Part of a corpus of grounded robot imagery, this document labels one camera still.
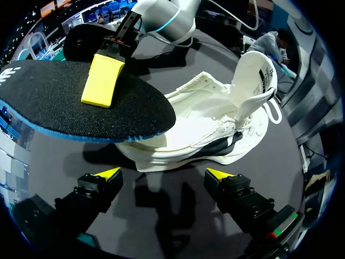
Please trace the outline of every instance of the white sneaker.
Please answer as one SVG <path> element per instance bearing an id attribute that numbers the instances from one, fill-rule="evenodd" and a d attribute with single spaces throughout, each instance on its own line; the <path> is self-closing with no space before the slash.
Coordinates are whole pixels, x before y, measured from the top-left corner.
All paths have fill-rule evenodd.
<path id="1" fill-rule="evenodd" d="M 169 131 L 116 145 L 135 161 L 139 172 L 175 169 L 200 159 L 228 165 L 260 143 L 268 119 L 281 122 L 281 112 L 272 99 L 276 92 L 277 74 L 271 60 L 250 51 L 239 60 L 231 85 L 202 72 L 167 94 L 176 113 L 176 123 Z M 278 120 L 266 104 L 269 99 Z"/>

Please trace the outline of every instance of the white shoelace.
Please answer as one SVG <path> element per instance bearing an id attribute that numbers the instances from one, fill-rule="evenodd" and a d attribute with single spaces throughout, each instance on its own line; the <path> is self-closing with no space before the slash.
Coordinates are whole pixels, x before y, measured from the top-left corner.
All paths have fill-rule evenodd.
<path id="1" fill-rule="evenodd" d="M 269 102 L 273 105 L 273 108 L 275 109 L 275 112 L 277 113 L 278 115 L 278 119 L 275 120 L 273 115 L 272 115 L 272 112 L 271 112 L 271 108 L 269 107 L 268 103 L 264 103 L 263 107 L 267 113 L 267 116 L 268 118 L 270 119 L 270 121 L 274 124 L 279 124 L 281 123 L 281 120 L 282 120 L 282 114 L 281 114 L 281 111 L 280 111 L 280 108 L 277 104 L 277 102 L 272 98 L 269 100 Z"/>

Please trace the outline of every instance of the round table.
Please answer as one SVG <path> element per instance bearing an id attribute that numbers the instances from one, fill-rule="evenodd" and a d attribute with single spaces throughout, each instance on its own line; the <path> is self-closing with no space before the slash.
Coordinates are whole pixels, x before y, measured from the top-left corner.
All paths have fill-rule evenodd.
<path id="1" fill-rule="evenodd" d="M 130 69 L 162 93 L 174 91 L 202 71 L 231 83 L 238 61 L 232 52 L 200 31 L 190 49 L 147 37 Z M 223 215 L 203 187 L 211 167 L 243 174 L 275 210 L 299 209 L 303 176 L 299 150 L 285 118 L 272 123 L 262 142 L 240 160 L 223 166 L 192 162 L 174 171 L 142 174 L 114 144 L 86 144 L 35 132 L 31 148 L 29 195 L 51 206 L 77 185 L 77 178 L 121 166 L 124 186 L 107 213 L 100 213 L 87 233 L 101 249 L 130 258 L 236 258 L 251 240 L 229 214 Z"/>

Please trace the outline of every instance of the monitor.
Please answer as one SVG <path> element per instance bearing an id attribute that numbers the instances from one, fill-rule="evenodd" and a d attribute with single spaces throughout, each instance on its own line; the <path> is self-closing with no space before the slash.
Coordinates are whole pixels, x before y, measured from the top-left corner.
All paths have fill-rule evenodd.
<path id="1" fill-rule="evenodd" d="M 68 4 L 72 0 L 57 0 L 58 8 L 63 7 L 65 4 Z"/>
<path id="2" fill-rule="evenodd" d="M 41 8 L 41 17 L 46 17 L 47 15 L 51 14 L 52 11 L 55 11 L 54 1 L 50 2 L 45 7 Z"/>

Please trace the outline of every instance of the shoe tongue label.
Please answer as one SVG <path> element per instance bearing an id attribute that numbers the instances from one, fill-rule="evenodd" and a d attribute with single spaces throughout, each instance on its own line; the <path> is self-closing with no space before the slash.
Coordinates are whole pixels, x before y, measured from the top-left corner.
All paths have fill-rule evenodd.
<path id="1" fill-rule="evenodd" d="M 259 76 L 261 79 L 261 83 L 259 83 L 255 88 L 253 92 L 254 95 L 265 93 L 269 85 L 271 84 L 271 80 L 273 78 L 273 69 L 268 62 L 264 62 L 263 66 L 259 70 Z"/>

